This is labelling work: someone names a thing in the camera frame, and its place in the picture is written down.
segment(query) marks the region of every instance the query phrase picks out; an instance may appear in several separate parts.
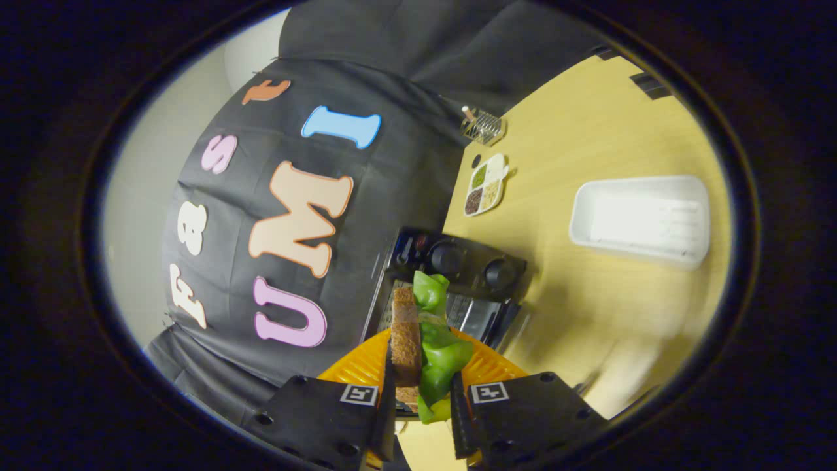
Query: slice of bread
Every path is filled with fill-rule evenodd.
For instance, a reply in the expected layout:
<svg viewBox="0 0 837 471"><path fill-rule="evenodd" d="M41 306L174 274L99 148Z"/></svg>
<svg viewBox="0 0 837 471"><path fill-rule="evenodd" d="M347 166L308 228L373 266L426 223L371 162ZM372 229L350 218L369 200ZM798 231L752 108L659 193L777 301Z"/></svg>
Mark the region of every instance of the slice of bread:
<svg viewBox="0 0 837 471"><path fill-rule="evenodd" d="M413 412L419 411L419 387L397 387L395 388L395 398L407 404Z"/></svg>
<svg viewBox="0 0 837 471"><path fill-rule="evenodd" d="M395 288L393 326L389 337L393 350L395 386L418 386L421 380L421 328L419 309L410 287Z"/></svg>

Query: small metal rack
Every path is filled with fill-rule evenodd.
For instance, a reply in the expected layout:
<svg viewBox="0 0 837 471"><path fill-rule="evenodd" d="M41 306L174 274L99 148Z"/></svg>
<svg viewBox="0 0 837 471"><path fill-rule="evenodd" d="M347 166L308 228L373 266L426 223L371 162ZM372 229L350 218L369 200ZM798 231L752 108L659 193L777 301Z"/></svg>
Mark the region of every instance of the small metal rack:
<svg viewBox="0 0 837 471"><path fill-rule="evenodd" d="M472 109L472 112L476 119L471 121L466 118L460 125L463 136L486 146L493 146L506 135L506 120L478 108Z"/></svg>

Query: white wall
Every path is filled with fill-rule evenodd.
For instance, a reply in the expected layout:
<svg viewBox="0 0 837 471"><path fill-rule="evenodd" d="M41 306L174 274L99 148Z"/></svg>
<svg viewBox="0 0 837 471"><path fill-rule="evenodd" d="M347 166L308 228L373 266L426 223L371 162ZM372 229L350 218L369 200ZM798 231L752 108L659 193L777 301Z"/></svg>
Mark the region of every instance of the white wall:
<svg viewBox="0 0 837 471"><path fill-rule="evenodd" d="M121 149L105 194L103 250L113 297L141 347L171 323L164 315L162 233L177 176L215 113L274 60L288 11L185 69L144 111Z"/></svg>

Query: green bell pepper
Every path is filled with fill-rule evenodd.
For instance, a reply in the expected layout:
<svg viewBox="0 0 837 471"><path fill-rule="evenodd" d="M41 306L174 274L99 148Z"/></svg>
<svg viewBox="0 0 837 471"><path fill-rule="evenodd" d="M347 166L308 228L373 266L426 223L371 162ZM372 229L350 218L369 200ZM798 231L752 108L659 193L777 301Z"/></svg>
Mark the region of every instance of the green bell pepper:
<svg viewBox="0 0 837 471"><path fill-rule="evenodd" d="M421 319L422 370L418 385L418 418L422 423L450 418L450 382L474 354L474 345L450 332L445 308L450 281L442 275L416 271L413 295L423 311Z"/></svg>

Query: wooden table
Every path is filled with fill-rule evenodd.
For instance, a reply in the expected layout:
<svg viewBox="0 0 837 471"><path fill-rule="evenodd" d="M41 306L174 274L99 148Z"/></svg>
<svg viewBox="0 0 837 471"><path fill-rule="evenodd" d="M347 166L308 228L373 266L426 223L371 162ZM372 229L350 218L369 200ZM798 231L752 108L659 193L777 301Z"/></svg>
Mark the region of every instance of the wooden table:
<svg viewBox="0 0 837 471"><path fill-rule="evenodd" d="M639 72L622 58L592 57L506 113L501 141L465 149L444 225L445 233L529 261L524 308L503 353L571 386L601 366L585 399L605 417L665 383L689 356L723 292L732 243L727 187L709 141L676 98L641 91L629 78ZM467 218L474 157L496 153L512 171L502 201ZM677 174L695 175L709 193L710 250L697 270L570 241L573 201L585 182Z"/></svg>

